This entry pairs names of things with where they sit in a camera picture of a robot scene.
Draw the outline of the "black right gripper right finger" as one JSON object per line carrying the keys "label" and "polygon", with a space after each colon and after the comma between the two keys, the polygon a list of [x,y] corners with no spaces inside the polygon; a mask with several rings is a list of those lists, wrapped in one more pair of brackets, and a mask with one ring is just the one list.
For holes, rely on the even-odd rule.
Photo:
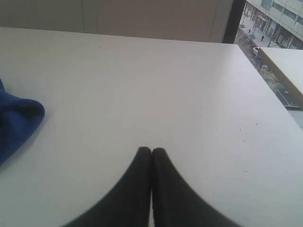
{"label": "black right gripper right finger", "polygon": [[152,204],[156,227],[233,227],[186,183],[163,148],[152,151]]}

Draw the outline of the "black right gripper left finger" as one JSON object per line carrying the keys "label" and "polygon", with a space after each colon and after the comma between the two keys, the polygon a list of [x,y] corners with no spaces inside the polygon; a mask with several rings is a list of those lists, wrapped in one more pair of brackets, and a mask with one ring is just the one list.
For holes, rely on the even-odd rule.
{"label": "black right gripper left finger", "polygon": [[151,202],[152,152],[138,148],[116,185],[69,227],[147,227]]}

